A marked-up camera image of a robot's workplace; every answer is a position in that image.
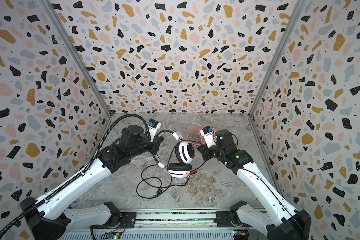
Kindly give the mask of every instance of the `coiled pink cable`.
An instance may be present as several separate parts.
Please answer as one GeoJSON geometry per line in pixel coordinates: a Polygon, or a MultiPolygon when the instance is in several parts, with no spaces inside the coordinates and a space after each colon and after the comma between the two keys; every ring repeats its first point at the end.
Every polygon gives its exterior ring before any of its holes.
{"type": "MultiPolygon", "coordinates": [[[[203,127],[206,127],[206,125],[197,125],[197,126],[192,127],[187,133],[187,139],[192,140],[192,141],[199,141],[202,144],[205,144],[205,139],[200,134],[200,130],[203,127]]],[[[200,146],[200,144],[198,144],[197,142],[189,142],[189,143],[192,144],[192,146],[194,146],[194,147],[200,146]]]]}

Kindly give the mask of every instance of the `vented metal panel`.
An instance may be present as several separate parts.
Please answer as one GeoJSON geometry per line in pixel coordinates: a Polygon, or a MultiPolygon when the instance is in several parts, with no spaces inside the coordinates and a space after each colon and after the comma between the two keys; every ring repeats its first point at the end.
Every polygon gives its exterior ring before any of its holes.
{"type": "MultiPolygon", "coordinates": [[[[96,239],[107,239],[106,231],[95,231],[96,239]]],[[[88,231],[70,232],[64,234],[61,240],[91,239],[88,231]]],[[[232,230],[179,230],[179,231],[126,231],[120,239],[142,240],[233,240],[232,230]]]]}

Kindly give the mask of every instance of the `gray marble surface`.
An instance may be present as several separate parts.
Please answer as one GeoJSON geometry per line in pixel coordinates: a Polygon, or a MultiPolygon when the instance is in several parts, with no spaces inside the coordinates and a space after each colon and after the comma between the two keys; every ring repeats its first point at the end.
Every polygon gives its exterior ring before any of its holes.
{"type": "MultiPolygon", "coordinates": [[[[210,125],[216,130],[228,129],[235,134],[239,140],[238,149],[244,149],[254,159],[264,176],[269,180],[264,161],[261,158],[259,148],[254,139],[252,129],[246,114],[154,114],[141,113],[146,121],[150,118],[162,123],[160,130],[175,129],[184,138],[188,130],[195,125],[210,125]]],[[[121,114],[115,114],[114,121],[121,114]]],[[[129,125],[143,126],[138,118],[126,118],[119,122],[110,132],[103,147],[121,136],[121,130],[129,125]]],[[[170,152],[177,142],[170,133],[164,133],[163,143],[160,145],[158,155],[163,162],[167,162],[170,152]]],[[[195,158],[191,163],[193,168],[200,166],[203,162],[201,154],[195,150],[195,158]]],[[[178,162],[172,156],[171,162],[178,162]]],[[[86,208],[112,201],[120,209],[131,208],[191,208],[191,207],[229,207],[240,200],[244,200],[253,207],[261,207],[253,192],[248,186],[235,176],[231,170],[227,169],[217,159],[207,161],[204,166],[191,176],[187,186],[170,187],[161,196],[146,203],[136,194],[136,186],[142,180],[141,171],[156,162],[147,152],[134,157],[130,164],[121,167],[111,176],[101,180],[81,197],[79,197],[72,207],[86,208]]],[[[145,177],[159,177],[163,186],[170,182],[170,175],[164,169],[153,166],[144,172],[145,177]]],[[[185,179],[172,179],[172,184],[184,184],[185,179]]],[[[152,184],[158,185],[158,181],[151,180],[152,184]]],[[[139,194],[152,196],[156,193],[155,188],[142,183],[139,186],[139,194]]]]}

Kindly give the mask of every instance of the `terrazzo wall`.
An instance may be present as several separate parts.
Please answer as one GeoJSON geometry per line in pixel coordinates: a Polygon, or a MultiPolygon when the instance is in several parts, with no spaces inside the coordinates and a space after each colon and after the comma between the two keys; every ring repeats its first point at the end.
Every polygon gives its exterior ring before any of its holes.
{"type": "Polygon", "coordinates": [[[310,239],[360,240],[360,0],[307,1],[254,114],[310,239]]]}
{"type": "Polygon", "coordinates": [[[112,112],[249,111],[293,0],[53,0],[112,112]]]}
{"type": "MultiPolygon", "coordinates": [[[[0,1],[0,230],[85,164],[105,118],[39,2],[0,1]]],[[[15,225],[3,239],[30,237],[15,225]]]]}

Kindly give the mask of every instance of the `black ear cushion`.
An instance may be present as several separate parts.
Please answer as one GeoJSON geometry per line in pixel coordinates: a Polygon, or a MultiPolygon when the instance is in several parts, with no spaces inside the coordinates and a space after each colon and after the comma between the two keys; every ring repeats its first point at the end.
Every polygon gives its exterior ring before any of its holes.
{"type": "Polygon", "coordinates": [[[173,171],[190,171],[192,169],[191,164],[181,164],[181,163],[170,163],[168,170],[173,171]]]}
{"type": "Polygon", "coordinates": [[[179,161],[179,163],[185,164],[180,156],[180,144],[176,145],[176,147],[175,147],[175,155],[176,155],[176,158],[179,161]]]}

